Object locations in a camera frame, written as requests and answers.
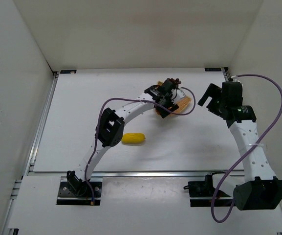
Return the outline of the purple fake grape bunch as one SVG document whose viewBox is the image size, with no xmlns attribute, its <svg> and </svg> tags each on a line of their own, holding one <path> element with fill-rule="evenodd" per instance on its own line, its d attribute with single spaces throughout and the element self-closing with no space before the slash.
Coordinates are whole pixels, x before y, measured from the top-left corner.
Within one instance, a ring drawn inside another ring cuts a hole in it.
<svg viewBox="0 0 282 235">
<path fill-rule="evenodd" d="M 179 85 L 182 83 L 179 78 L 168 78 L 168 81 L 172 83 L 174 89 L 179 89 Z"/>
</svg>

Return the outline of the yellow fake lemon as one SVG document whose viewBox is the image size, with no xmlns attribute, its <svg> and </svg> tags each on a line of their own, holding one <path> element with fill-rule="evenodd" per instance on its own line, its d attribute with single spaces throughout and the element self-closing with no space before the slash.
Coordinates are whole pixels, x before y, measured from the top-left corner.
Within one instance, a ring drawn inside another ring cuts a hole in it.
<svg viewBox="0 0 282 235">
<path fill-rule="evenodd" d="M 143 133 L 125 133 L 121 139 L 122 144 L 138 145 L 145 141 Z"/>
</svg>

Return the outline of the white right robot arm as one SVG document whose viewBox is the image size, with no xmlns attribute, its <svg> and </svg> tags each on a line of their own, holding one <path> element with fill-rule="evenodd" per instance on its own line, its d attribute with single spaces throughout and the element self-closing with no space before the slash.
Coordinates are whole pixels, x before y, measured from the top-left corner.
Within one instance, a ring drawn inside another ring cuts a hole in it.
<svg viewBox="0 0 282 235">
<path fill-rule="evenodd" d="M 282 180 L 270 167 L 257 131 L 256 115 L 251 106 L 243 105 L 242 85 L 223 82 L 209 85 L 198 105 L 210 98 L 207 109 L 226 121 L 240 154 L 234 164 L 242 163 L 244 183 L 229 177 L 229 172 L 211 176 L 214 196 L 221 190 L 233 198 L 240 211 L 274 210 L 282 200 Z"/>
</svg>

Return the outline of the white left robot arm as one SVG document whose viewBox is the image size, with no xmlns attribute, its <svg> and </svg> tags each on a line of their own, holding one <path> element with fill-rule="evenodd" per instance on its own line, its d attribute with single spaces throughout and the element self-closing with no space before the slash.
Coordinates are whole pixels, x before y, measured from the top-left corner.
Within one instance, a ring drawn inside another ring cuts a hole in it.
<svg viewBox="0 0 282 235">
<path fill-rule="evenodd" d="M 90 183 L 92 173 L 104 154 L 122 140 L 126 124 L 152 109 L 162 118 L 170 114 L 179 115 L 180 102 L 185 97 L 177 85 L 165 83 L 145 89 L 136 99 L 116 97 L 105 101 L 98 116 L 92 145 L 78 166 L 66 174 L 69 191 L 76 197 L 88 195 L 94 198 Z"/>
</svg>

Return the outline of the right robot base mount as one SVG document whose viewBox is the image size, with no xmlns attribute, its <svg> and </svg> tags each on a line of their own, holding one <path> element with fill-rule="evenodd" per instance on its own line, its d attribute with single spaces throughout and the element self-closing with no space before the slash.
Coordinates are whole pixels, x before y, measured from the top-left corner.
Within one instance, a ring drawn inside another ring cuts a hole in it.
<svg viewBox="0 0 282 235">
<path fill-rule="evenodd" d="M 213 174 L 207 174 L 204 180 L 189 181 L 183 187 L 188 191 L 191 208 L 205 208 L 211 206 L 212 196 L 215 192 L 212 181 Z M 215 207 L 228 207 L 232 204 L 232 197 L 219 190 L 215 198 Z"/>
</svg>

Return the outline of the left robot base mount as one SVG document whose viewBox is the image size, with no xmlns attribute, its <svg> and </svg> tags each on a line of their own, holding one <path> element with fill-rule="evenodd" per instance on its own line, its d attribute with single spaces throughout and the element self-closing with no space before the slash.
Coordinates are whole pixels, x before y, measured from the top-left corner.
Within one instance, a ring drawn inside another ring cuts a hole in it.
<svg viewBox="0 0 282 235">
<path fill-rule="evenodd" d="M 62 177 L 57 193 L 57 205 L 99 206 L 102 195 L 102 181 L 89 181 L 90 186 L 75 175 L 75 171 L 68 171 Z"/>
</svg>

